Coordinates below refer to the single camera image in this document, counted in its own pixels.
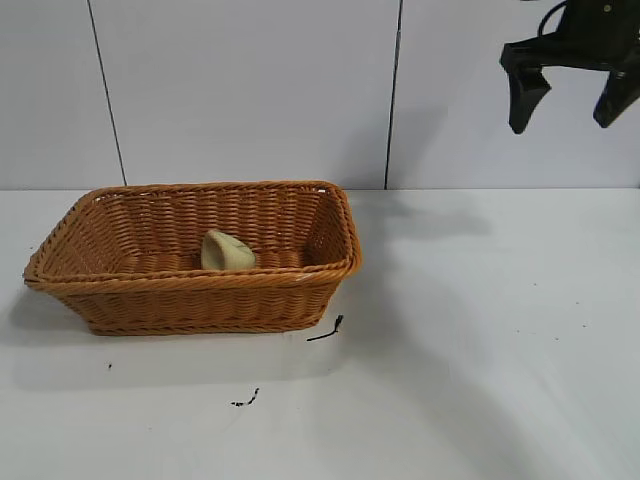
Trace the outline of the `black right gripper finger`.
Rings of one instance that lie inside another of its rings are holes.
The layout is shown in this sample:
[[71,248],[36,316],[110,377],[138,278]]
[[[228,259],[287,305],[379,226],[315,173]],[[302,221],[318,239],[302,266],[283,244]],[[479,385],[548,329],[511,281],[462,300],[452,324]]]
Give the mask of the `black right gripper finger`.
[[601,128],[608,128],[638,99],[639,72],[611,72],[595,106],[593,118]]
[[551,86],[538,68],[516,69],[508,72],[507,77],[510,92],[508,122],[512,131],[520,135]]

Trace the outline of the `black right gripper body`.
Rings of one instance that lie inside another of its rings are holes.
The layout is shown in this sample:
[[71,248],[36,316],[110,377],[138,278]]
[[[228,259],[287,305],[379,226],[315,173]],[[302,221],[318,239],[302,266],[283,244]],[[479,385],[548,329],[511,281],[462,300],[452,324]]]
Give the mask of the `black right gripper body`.
[[500,64],[507,72],[551,66],[639,72],[639,2],[562,1],[542,17],[535,36],[504,45]]

